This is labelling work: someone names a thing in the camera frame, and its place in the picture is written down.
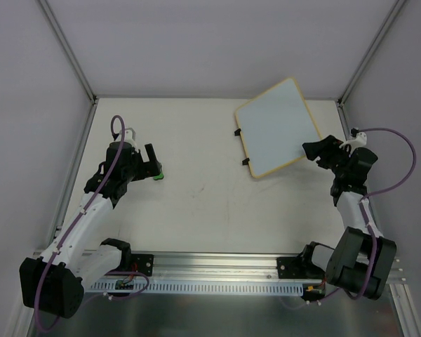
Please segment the green whiteboard eraser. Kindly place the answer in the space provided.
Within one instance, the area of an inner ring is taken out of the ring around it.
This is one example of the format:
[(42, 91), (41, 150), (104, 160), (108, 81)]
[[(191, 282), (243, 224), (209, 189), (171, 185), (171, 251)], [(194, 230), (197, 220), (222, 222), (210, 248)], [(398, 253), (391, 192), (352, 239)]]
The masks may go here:
[(153, 180), (155, 180), (155, 181), (163, 180), (163, 179), (164, 179), (164, 174), (163, 174), (162, 171), (160, 172), (159, 175), (153, 177)]

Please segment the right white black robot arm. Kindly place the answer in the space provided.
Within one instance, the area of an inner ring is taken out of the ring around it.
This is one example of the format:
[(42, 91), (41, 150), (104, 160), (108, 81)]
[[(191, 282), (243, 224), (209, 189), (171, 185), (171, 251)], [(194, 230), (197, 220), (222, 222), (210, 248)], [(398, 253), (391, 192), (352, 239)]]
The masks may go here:
[(315, 278), (324, 271), (326, 282), (350, 298), (377, 300), (384, 290), (396, 255), (396, 243), (384, 238), (370, 212), (366, 179), (377, 155), (352, 147), (334, 136), (303, 143), (308, 160), (333, 172), (333, 204), (345, 231), (327, 261), (316, 254), (301, 258), (301, 273)]

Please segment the yellow framed whiteboard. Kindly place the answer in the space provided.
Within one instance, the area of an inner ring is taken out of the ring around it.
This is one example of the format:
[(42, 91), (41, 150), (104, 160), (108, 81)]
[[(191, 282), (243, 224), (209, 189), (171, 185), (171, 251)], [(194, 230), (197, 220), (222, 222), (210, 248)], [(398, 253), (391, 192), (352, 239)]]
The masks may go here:
[(303, 158), (303, 143), (322, 139), (298, 82), (288, 77), (234, 112), (253, 178), (263, 178)]

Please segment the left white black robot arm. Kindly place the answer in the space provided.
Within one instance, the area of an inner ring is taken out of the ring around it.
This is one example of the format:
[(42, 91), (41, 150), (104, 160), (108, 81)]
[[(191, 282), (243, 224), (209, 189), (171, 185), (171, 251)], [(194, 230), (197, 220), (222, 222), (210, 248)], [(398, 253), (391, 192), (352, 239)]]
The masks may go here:
[(145, 145), (145, 161), (133, 143), (109, 144), (105, 160), (88, 179), (78, 209), (60, 234), (38, 258), (26, 258), (19, 268), (24, 306), (61, 318), (79, 309), (85, 290), (108, 272), (123, 275), (133, 271), (131, 246), (108, 238), (88, 258), (87, 241), (116, 208), (130, 183), (162, 178), (162, 166), (152, 144)]

